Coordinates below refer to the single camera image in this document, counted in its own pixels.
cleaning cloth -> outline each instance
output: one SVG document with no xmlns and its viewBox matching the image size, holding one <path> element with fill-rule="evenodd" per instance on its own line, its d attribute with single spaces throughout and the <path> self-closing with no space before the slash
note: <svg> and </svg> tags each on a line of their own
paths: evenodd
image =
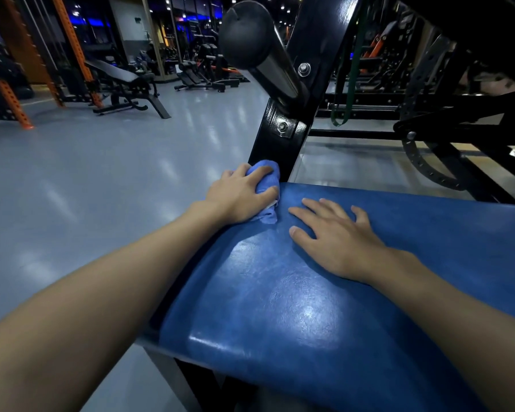
<svg viewBox="0 0 515 412">
<path fill-rule="evenodd" d="M 263 179 L 261 179 L 260 183 L 256 186 L 256 194 L 261 194 L 270 188 L 271 186 L 276 186 L 280 191 L 280 179 L 281 179 L 281 169 L 278 167 L 276 162 L 272 160 L 262 160 L 248 169 L 246 172 L 246 176 L 255 171 L 258 167 L 261 166 L 271 166 L 273 168 L 273 172 L 265 175 Z M 277 213 L 275 208 L 278 205 L 278 201 L 281 199 L 280 193 L 278 195 L 278 199 L 273 202 L 269 207 L 262 210 L 259 214 L 257 214 L 250 221 L 260 220 L 263 224 L 276 224 L 277 223 Z"/>
</svg>

glossy floor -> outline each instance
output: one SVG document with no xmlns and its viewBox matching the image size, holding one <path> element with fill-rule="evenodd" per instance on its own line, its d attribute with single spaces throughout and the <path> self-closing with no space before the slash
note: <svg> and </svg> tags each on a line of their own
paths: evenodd
<svg viewBox="0 0 515 412">
<path fill-rule="evenodd" d="M 153 109 L 96 117 L 83 104 L 40 102 L 26 106 L 34 130 L 0 122 L 0 318 L 72 270 L 173 220 L 224 169 L 247 159 L 268 100 L 259 87 L 176 93 L 167 84 L 160 91 L 169 120 Z M 389 123 L 365 126 L 384 130 Z M 515 193 L 515 179 L 476 159 Z M 292 180 L 469 199 L 424 179 L 397 144 L 382 142 L 311 138 Z M 142 410 L 183 408 L 134 346 L 84 411 Z"/>
</svg>

white wall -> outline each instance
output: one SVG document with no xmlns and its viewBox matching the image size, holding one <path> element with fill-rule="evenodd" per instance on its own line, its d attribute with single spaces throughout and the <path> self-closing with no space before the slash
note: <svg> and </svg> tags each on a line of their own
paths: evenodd
<svg viewBox="0 0 515 412">
<path fill-rule="evenodd" d="M 125 41 L 146 41 L 145 31 L 152 31 L 147 22 L 141 0 L 109 0 L 118 30 Z"/>
</svg>

bolt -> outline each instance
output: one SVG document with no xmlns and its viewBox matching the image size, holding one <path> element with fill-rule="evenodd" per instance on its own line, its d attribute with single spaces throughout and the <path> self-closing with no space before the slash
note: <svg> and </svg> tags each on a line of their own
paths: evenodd
<svg viewBox="0 0 515 412">
<path fill-rule="evenodd" d="M 288 124 L 286 124 L 284 121 L 281 121 L 278 126 L 278 131 L 281 133 L 285 133 L 288 130 Z"/>
<path fill-rule="evenodd" d="M 310 73 L 311 73 L 311 65 L 309 65 L 307 62 L 304 62 L 301 65 L 299 65 L 298 74 L 302 78 L 309 76 Z"/>
</svg>

person's right hand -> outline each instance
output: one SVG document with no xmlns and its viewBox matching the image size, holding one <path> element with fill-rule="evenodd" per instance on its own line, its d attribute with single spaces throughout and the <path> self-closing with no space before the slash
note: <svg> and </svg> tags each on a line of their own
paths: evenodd
<svg viewBox="0 0 515 412">
<path fill-rule="evenodd" d="M 301 207 L 291 207 L 288 211 L 312 228 L 316 239 L 295 226 L 290 228 L 290 236 L 329 272 L 372 284 L 398 252 L 386 247 L 374 234 L 363 209 L 351 207 L 355 222 L 339 204 L 327 199 L 304 198 L 302 203 L 312 211 Z"/>
</svg>

